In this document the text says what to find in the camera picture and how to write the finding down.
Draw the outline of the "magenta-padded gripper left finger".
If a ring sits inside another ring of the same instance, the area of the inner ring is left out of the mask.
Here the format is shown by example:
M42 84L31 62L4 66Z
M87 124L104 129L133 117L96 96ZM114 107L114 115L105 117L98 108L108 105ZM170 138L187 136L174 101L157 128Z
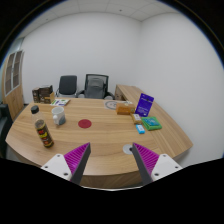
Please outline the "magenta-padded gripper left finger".
M90 153L90 144L86 143L65 155L56 154L42 166L42 169L79 185Z

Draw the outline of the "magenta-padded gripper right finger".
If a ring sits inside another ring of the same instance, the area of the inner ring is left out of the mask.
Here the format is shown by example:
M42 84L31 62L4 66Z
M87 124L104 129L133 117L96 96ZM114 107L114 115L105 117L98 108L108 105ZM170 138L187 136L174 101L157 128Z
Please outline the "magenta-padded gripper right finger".
M182 169L169 155L158 155L154 151L134 143L132 153L139 168L143 185L147 185Z

